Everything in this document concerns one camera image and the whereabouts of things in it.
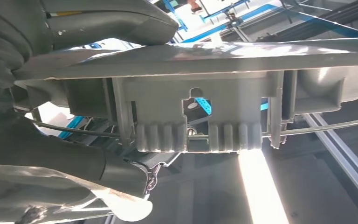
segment cable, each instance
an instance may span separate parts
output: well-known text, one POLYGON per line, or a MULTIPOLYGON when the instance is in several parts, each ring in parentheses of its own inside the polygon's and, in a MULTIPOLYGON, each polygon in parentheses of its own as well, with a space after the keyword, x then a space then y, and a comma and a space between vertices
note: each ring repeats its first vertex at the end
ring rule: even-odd
MULTIPOLYGON (((119 138, 119 134, 113 134, 113 133, 106 133, 106 132, 94 132, 94 131, 86 131, 86 130, 80 130, 80 129, 73 129, 73 128, 66 128, 66 127, 59 127, 55 125, 49 125, 46 123, 42 123, 36 120, 31 120, 34 124, 40 127, 50 128, 58 131, 63 132, 72 132, 72 133, 78 133, 78 134, 88 134, 88 135, 95 135, 100 137, 106 137, 106 138, 119 138)), ((295 134, 306 134, 306 133, 313 133, 313 132, 320 132, 320 131, 327 131, 327 130, 333 130, 333 129, 339 129, 339 128, 346 128, 346 127, 352 127, 357 126, 358 120, 333 124, 333 125, 326 125, 326 126, 319 126, 319 127, 307 127, 307 128, 300 128, 300 129, 293 129, 293 130, 287 130, 282 131, 281 136, 287 136, 287 135, 295 135, 295 134)), ((263 138, 271 137, 271 133, 263 133, 263 138)), ((208 135, 191 135, 188 137, 189 140, 207 140, 208 135)))
POLYGON ((45 127, 53 130, 58 130, 62 132, 71 132, 71 133, 77 133, 77 134, 88 134, 88 135, 95 135, 100 137, 106 137, 106 138, 120 138, 119 134, 113 134, 113 133, 107 133, 107 132, 94 132, 94 131, 86 131, 81 129, 74 129, 74 128, 67 128, 67 127, 59 127, 55 125, 49 125, 46 123, 42 123, 36 120, 31 120, 34 124, 40 127, 45 127))
MULTIPOLYGON (((327 130, 333 130, 333 129, 339 129, 339 128, 346 128, 346 127, 352 127, 357 126, 358 120, 333 124, 333 125, 326 125, 326 126, 319 126, 319 127, 307 127, 307 128, 300 128, 300 129, 293 129, 293 130, 287 130, 282 131, 281 136, 287 136, 287 135, 295 135, 295 134, 306 134, 306 133, 313 133, 313 132, 321 132, 321 131, 327 131, 327 130)), ((263 138, 271 137, 271 133, 263 133, 263 138)), ((208 139, 208 135, 192 135, 189 136, 190 140, 206 140, 208 139)))
MULTIPOLYGON (((75 116, 75 118, 73 118, 70 123, 67 125, 67 128, 76 128, 82 121, 83 121, 84 117, 83 116, 75 116)), ((69 137, 71 135, 70 132, 61 132, 58 137, 61 139, 66 139, 67 137, 69 137)))

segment metal rod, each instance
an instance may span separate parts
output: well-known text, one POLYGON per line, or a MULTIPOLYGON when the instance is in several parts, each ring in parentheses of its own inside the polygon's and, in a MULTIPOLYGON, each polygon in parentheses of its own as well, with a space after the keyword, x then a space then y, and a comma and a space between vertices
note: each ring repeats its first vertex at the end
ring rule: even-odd
MULTIPOLYGON (((303 116, 311 127, 319 127, 316 121, 309 114, 305 114, 303 116)), ((340 153, 339 149, 324 132, 316 132, 316 134, 324 146, 326 146, 326 148, 329 150, 331 155, 336 159, 341 168, 345 171, 349 178, 351 178, 353 183, 358 188, 358 173, 356 172, 355 168, 351 166, 349 161, 347 161, 347 159, 340 153)))
POLYGON ((81 129, 59 127, 59 126, 55 126, 55 125, 49 125, 46 123, 42 123, 42 122, 39 122, 36 120, 31 120, 31 122, 36 124, 37 126, 40 126, 40 127, 45 127, 45 128, 49 128, 49 129, 53 129, 53 130, 57 130, 57 131, 62 131, 62 132, 72 132, 72 133, 77 133, 77 134, 96 135, 96 136, 106 137, 106 138, 120 138, 120 135, 115 134, 115 133, 94 132, 94 131, 86 131, 86 130, 81 130, 81 129))
MULTIPOLYGON (((327 122, 317 113, 314 113, 313 116, 316 120, 323 126, 329 125, 327 122)), ((338 146, 341 147, 342 151, 348 155, 348 157, 353 161, 353 163, 358 167, 358 157, 352 152, 352 150, 342 141, 342 139, 337 135, 333 130, 328 130, 327 133, 333 138, 338 146)))
POLYGON ((240 28, 233 26, 233 30, 238 34, 243 42, 250 42, 250 38, 240 28))
POLYGON ((340 27, 351 29, 356 35, 358 35, 358 30, 341 25, 358 20, 358 0, 332 11, 325 12, 323 15, 318 17, 299 12, 287 12, 290 14, 300 15, 304 18, 309 18, 307 20, 316 22, 303 22, 297 24, 288 29, 277 32, 274 35, 261 38, 259 40, 260 42, 288 42, 305 40, 328 30, 340 27))
POLYGON ((35 108, 31 111, 32 117, 34 120, 42 122, 41 113, 39 112, 39 108, 35 108))
MULTIPOLYGON (((288 10, 288 8, 286 7, 285 3, 284 3, 283 1, 281 1, 281 3, 282 3, 282 7, 283 7, 285 10, 288 10)), ((290 15, 287 14, 286 16, 288 17, 288 20, 289 20, 290 24, 292 24, 293 21, 291 20, 290 15)))
POLYGON ((299 3, 299 5, 302 6, 302 7, 305 7, 305 8, 314 8, 314 9, 320 9, 320 10, 325 10, 325 11, 332 11, 331 9, 328 9, 328 8, 309 6, 309 5, 305 5, 305 4, 301 4, 301 3, 299 3))
POLYGON ((205 7, 204 3, 203 3, 201 0, 200 0, 200 4, 201 4, 202 8, 205 10, 205 12, 206 12, 208 15, 210 15, 209 12, 208 12, 208 10, 207 10, 207 7, 205 7))

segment gray plastic bracket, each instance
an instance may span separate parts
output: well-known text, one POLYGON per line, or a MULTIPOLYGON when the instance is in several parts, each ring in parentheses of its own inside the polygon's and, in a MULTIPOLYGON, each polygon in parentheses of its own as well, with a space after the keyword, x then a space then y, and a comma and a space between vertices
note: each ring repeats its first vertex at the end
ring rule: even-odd
POLYGON ((124 83, 126 100, 137 105, 139 151, 188 152, 182 100, 188 99, 190 92, 211 100, 213 107, 208 120, 209 151, 205 153, 261 148, 260 103, 262 97, 275 96, 275 74, 191 79, 128 78, 124 83))
POLYGON ((40 105, 50 101, 50 96, 43 90, 32 86, 26 86, 27 97, 25 99, 19 100, 15 91, 12 90, 12 96, 15 100, 15 108, 23 111, 32 111, 33 109, 39 107, 40 105))

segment gray plastic panel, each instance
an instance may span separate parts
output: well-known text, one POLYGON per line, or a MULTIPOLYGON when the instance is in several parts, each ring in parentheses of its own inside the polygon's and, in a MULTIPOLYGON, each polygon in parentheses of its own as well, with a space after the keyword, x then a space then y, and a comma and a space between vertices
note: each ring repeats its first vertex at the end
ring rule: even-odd
POLYGON ((38 68, 31 61, 16 75, 23 83, 124 78, 123 98, 136 102, 137 143, 144 152, 193 152, 182 100, 198 88, 213 107, 209 149, 202 152, 221 153, 261 146, 261 98, 270 98, 268 130, 274 147, 281 141, 281 124, 292 122, 296 114, 339 110, 341 102, 357 99, 355 45, 358 39, 160 45, 100 55, 96 51, 89 60, 54 69, 38 68))

